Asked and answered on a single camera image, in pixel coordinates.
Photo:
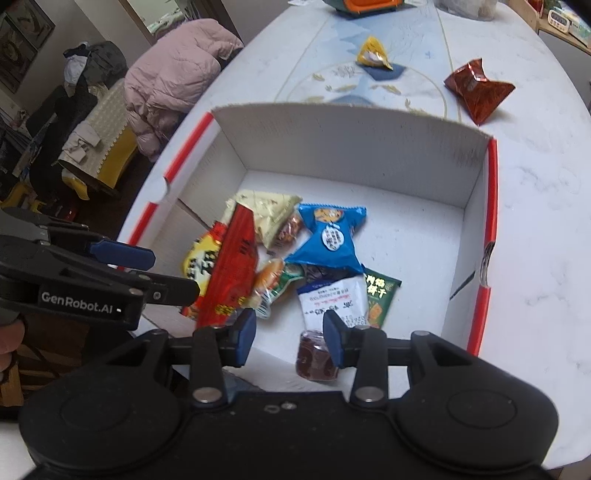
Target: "white marble table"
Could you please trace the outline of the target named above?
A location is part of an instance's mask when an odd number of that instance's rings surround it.
[[[16,423],[0,423],[0,479],[22,478],[35,465]]]
[[[167,169],[212,108],[276,101],[302,56],[314,55],[310,44],[333,12],[319,3],[280,15],[203,95],[154,168]],[[552,398],[560,427],[545,465],[572,463],[591,453],[591,117],[548,48],[505,5],[492,22],[437,16],[451,63],[446,74],[483,57],[491,79],[517,87],[482,126],[498,140],[499,224],[480,355]]]

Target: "pink puffer jacket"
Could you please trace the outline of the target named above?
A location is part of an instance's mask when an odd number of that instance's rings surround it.
[[[139,150],[155,161],[188,113],[244,45],[215,20],[195,20],[176,28],[149,49],[125,76],[129,125]]]

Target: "green snack package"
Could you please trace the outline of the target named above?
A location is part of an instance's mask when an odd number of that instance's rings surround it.
[[[394,293],[402,282],[364,267],[365,283],[368,288],[369,324],[381,328],[388,314]]]

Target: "red snack bag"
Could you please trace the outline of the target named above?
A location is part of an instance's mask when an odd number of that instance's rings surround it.
[[[250,296],[257,263],[254,215],[237,204],[200,305],[197,328],[226,323]]]
[[[464,100],[474,123],[484,123],[499,104],[515,90],[508,82],[489,80],[482,70],[482,59],[474,59],[445,79],[445,86]]]

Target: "framed picture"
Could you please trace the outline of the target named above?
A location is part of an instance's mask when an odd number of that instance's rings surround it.
[[[6,10],[18,31],[39,50],[56,27],[34,0],[19,0]]]
[[[16,92],[37,51],[7,16],[0,17],[0,79]]]

